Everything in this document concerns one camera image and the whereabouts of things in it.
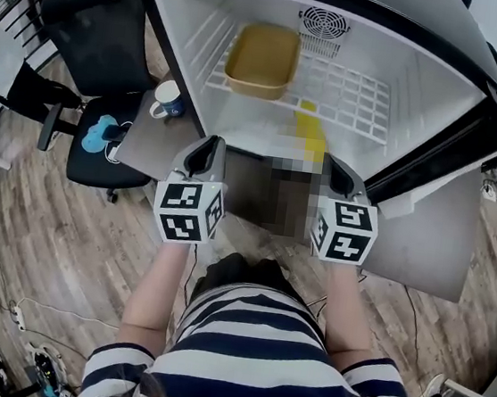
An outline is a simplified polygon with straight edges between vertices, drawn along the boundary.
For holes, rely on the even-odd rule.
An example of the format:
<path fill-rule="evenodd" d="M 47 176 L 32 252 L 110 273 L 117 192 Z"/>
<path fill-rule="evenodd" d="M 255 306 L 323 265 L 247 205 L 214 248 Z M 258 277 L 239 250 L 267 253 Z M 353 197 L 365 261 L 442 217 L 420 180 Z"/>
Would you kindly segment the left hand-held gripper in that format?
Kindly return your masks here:
<path fill-rule="evenodd" d="M 199 139 L 178 153 L 156 186 L 153 213 L 165 243 L 206 244 L 225 214 L 226 142 Z"/>

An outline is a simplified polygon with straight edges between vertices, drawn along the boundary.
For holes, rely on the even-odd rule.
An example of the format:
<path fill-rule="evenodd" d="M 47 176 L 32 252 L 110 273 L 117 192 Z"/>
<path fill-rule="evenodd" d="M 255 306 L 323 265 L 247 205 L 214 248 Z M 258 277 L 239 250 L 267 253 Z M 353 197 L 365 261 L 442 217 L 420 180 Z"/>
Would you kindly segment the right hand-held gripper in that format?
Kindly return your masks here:
<path fill-rule="evenodd" d="M 309 236 L 313 253 L 322 261 L 361 265 L 377 239 L 378 218 L 360 176 L 327 153 L 312 205 L 315 217 Z"/>

